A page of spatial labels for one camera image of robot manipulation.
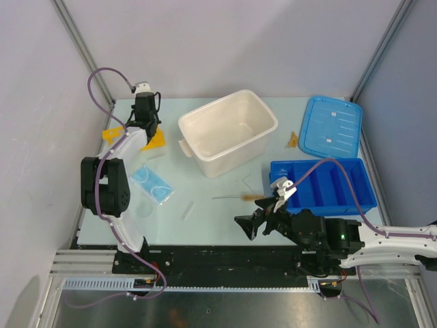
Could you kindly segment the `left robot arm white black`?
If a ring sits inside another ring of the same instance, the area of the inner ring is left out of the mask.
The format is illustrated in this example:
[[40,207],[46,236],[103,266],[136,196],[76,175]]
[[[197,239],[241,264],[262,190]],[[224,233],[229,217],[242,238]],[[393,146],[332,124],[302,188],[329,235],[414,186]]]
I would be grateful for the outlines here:
[[81,203],[106,221],[117,239],[117,248],[129,253],[127,265],[136,273],[147,271],[151,257],[142,251],[145,237],[130,216],[130,187],[126,166],[155,136],[161,123],[160,92],[135,94],[123,134],[107,152],[81,161]]

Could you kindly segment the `clear glass test tube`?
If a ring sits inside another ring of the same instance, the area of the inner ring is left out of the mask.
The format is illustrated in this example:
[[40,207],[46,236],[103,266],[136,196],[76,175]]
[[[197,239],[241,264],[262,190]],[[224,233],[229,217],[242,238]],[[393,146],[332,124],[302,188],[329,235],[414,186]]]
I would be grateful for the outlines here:
[[190,202],[188,204],[187,208],[185,209],[185,211],[183,212],[183,214],[181,216],[182,221],[184,221],[189,216],[189,214],[191,213],[191,211],[193,209],[193,206],[194,206],[194,202]]

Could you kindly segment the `brown bottle brush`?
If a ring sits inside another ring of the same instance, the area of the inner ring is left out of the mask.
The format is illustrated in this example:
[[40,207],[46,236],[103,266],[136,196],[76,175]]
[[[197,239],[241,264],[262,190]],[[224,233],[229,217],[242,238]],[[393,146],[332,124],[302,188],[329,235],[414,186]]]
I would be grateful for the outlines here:
[[221,199],[239,199],[243,202],[254,202],[256,200],[264,199],[266,196],[262,194],[242,194],[242,195],[222,195],[222,196],[214,196],[213,200],[221,200]]

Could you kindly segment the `clear watch glass dish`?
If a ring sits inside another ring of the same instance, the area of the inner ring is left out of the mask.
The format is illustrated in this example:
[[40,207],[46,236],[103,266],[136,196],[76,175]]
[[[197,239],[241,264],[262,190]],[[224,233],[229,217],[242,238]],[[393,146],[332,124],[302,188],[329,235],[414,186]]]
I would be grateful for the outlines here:
[[140,218],[146,218],[149,217],[154,209],[153,203],[149,202],[148,200],[141,200],[138,203],[136,214]]

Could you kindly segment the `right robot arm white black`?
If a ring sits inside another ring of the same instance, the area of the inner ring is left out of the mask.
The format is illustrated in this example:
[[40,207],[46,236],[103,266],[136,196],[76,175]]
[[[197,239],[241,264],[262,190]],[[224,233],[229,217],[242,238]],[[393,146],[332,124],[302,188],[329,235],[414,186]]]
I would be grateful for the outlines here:
[[251,215],[235,217],[249,240],[272,231],[289,239],[301,250],[295,263],[310,274],[327,275],[335,269],[349,269],[369,264],[421,265],[436,270],[436,226],[370,228],[363,222],[342,218],[325,218],[304,208],[289,213],[277,208],[274,197],[256,200]]

